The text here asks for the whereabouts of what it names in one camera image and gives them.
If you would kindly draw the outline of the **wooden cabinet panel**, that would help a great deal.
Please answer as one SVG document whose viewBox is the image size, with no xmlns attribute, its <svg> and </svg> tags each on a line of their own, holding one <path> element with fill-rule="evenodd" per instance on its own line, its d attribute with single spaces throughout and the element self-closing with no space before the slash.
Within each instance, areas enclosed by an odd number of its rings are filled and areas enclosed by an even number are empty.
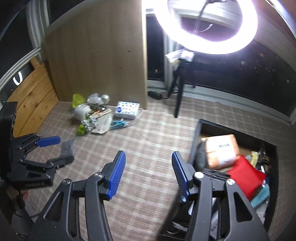
<svg viewBox="0 0 296 241">
<path fill-rule="evenodd" d="M 76 93 L 107 94 L 110 103 L 147 107 L 147 25 L 142 1 L 83 1 L 55 22 L 44 39 L 61 101 Z"/>
</svg>

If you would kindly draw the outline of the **tape roll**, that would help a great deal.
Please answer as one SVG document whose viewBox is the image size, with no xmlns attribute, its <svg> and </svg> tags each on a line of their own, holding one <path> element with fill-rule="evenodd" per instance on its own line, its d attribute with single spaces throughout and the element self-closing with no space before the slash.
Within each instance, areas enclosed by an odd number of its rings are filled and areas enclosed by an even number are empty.
<svg viewBox="0 0 296 241">
<path fill-rule="evenodd" d="M 109 95 L 104 94 L 101 96 L 101 100 L 104 105 L 107 105 L 110 101 L 110 97 L 109 97 Z"/>
</svg>

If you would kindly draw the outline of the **green plastic wrapper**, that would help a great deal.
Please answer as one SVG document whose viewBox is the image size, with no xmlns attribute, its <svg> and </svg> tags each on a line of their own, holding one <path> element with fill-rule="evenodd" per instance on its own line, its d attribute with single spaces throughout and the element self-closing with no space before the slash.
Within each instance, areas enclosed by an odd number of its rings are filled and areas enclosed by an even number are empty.
<svg viewBox="0 0 296 241">
<path fill-rule="evenodd" d="M 84 136 L 87 133 L 87 127 L 83 124 L 80 124 L 78 126 L 77 132 L 76 132 L 76 136 Z"/>
</svg>

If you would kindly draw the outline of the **white tissue pack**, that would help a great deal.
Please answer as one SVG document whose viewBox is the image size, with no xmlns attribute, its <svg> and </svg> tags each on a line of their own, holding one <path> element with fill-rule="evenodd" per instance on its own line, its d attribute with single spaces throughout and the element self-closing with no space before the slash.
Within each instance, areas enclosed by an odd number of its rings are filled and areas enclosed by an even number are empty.
<svg viewBox="0 0 296 241">
<path fill-rule="evenodd" d="M 140 104 L 136 102 L 119 101 L 114 112 L 118 118 L 127 118 L 134 120 L 138 115 Z"/>
</svg>

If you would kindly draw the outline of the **red pouch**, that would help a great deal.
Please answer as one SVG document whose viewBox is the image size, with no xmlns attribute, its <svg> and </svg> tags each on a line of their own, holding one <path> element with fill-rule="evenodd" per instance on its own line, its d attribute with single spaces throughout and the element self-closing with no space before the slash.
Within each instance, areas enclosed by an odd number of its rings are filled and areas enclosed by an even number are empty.
<svg viewBox="0 0 296 241">
<path fill-rule="evenodd" d="M 236 182 L 249 201 L 266 178 L 266 174 L 254 168 L 243 155 L 237 156 L 227 174 Z"/>
</svg>

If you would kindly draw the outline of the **orange tissue pack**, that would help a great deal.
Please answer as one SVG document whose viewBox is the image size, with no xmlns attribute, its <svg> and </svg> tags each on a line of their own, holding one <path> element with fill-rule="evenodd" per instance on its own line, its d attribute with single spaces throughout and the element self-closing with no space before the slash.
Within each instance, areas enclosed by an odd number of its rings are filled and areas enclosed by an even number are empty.
<svg viewBox="0 0 296 241">
<path fill-rule="evenodd" d="M 239 147 L 234 135 L 212 136 L 201 139 L 210 169 L 219 170 L 234 165 Z"/>
</svg>

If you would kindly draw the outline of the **white printed sachet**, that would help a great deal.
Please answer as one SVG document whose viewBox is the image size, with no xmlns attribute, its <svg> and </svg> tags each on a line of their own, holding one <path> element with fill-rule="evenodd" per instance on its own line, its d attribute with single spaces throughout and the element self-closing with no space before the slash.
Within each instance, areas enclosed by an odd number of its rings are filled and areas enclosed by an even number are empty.
<svg viewBox="0 0 296 241">
<path fill-rule="evenodd" d="M 93 117 L 96 122 L 96 127 L 92 129 L 91 133 L 98 135 L 107 133 L 113 120 L 113 111 L 111 109 L 106 109 L 103 112 L 95 112 Z"/>
</svg>

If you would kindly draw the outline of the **black storage box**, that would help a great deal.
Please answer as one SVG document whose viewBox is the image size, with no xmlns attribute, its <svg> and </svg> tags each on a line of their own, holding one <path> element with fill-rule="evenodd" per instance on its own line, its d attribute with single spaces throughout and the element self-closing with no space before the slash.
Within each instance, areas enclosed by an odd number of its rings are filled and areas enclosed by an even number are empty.
<svg viewBox="0 0 296 241">
<path fill-rule="evenodd" d="M 188 161 L 171 164 L 179 191 L 158 240 L 269 240 L 278 196 L 274 145 L 199 120 Z"/>
</svg>

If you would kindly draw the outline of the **white electric device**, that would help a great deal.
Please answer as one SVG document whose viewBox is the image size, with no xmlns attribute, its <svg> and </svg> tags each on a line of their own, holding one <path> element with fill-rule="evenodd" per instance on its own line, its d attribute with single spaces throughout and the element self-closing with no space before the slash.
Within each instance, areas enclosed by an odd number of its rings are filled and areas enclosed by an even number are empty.
<svg viewBox="0 0 296 241">
<path fill-rule="evenodd" d="M 74 118 L 83 121 L 87 118 L 88 114 L 91 113 L 91 108 L 87 104 L 80 104 L 74 109 Z"/>
</svg>

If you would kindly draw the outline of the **blue clothespin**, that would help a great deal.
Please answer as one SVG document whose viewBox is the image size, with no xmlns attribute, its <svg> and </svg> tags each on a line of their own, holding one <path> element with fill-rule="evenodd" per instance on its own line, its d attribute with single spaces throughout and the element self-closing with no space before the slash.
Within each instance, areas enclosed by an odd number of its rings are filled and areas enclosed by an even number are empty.
<svg viewBox="0 0 296 241">
<path fill-rule="evenodd" d="M 110 130 L 118 130 L 128 127 L 128 123 L 124 120 L 113 120 L 110 124 Z"/>
</svg>

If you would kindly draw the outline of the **black tripod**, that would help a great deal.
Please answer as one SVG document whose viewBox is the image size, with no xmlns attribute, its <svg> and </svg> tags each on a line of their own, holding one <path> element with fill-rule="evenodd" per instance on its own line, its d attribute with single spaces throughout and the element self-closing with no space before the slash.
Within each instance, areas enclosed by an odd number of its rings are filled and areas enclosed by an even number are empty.
<svg viewBox="0 0 296 241">
<path fill-rule="evenodd" d="M 185 82 L 186 82 L 186 76 L 187 73 L 192 65 L 192 62 L 183 59 L 183 58 L 179 58 L 179 65 L 177 70 L 175 70 L 173 72 L 173 81 L 170 85 L 170 88 L 168 90 L 168 94 L 167 94 L 167 98 L 170 98 L 172 93 L 173 93 L 173 89 L 178 86 L 178 92 L 177 92 L 177 100 L 176 100 L 176 105 L 175 105 L 175 110 L 174 110 L 174 117 L 177 118 L 179 115 L 179 110 L 180 110 L 180 106 L 181 106 L 181 101 L 182 101 L 182 97 L 183 97 L 183 91 L 184 91 L 184 86 L 185 86 Z"/>
</svg>

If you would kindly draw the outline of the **clear plastic bag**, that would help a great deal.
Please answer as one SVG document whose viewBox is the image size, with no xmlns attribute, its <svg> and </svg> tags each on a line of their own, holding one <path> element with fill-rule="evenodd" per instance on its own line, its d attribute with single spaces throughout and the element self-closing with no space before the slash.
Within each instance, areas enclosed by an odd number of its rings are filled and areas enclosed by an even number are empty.
<svg viewBox="0 0 296 241">
<path fill-rule="evenodd" d="M 98 104 L 98 105 L 105 105 L 104 100 L 100 97 L 98 93 L 91 94 L 87 98 L 88 104 Z"/>
</svg>

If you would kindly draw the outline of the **black comb package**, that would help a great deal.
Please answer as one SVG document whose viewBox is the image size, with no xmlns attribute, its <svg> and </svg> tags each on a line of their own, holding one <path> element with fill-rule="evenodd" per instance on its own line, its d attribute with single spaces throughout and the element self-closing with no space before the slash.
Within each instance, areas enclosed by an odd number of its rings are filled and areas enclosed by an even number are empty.
<svg viewBox="0 0 296 241">
<path fill-rule="evenodd" d="M 62 142 L 60 152 L 61 157 L 74 156 L 74 142 L 74 139 Z"/>
</svg>

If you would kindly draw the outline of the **grey bead massager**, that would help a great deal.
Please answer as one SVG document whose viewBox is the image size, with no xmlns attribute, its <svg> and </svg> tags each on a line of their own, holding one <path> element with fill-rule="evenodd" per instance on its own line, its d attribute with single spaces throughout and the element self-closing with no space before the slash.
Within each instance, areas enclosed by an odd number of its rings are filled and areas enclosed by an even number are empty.
<svg viewBox="0 0 296 241">
<path fill-rule="evenodd" d="M 98 127 L 97 120 L 92 115 L 89 115 L 85 120 L 81 121 L 81 124 L 86 129 L 86 132 L 91 132 Z"/>
</svg>

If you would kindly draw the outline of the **pine wood board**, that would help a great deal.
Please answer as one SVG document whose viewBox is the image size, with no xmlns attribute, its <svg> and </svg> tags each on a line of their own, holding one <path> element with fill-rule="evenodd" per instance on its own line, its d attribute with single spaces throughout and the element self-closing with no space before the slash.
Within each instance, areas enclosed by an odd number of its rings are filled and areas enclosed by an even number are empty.
<svg viewBox="0 0 296 241">
<path fill-rule="evenodd" d="M 36 133 L 51 110 L 59 102 L 45 63 L 39 63 L 36 57 L 30 59 L 34 67 L 22 83 L 8 98 L 16 101 L 16 121 L 14 137 Z"/>
</svg>

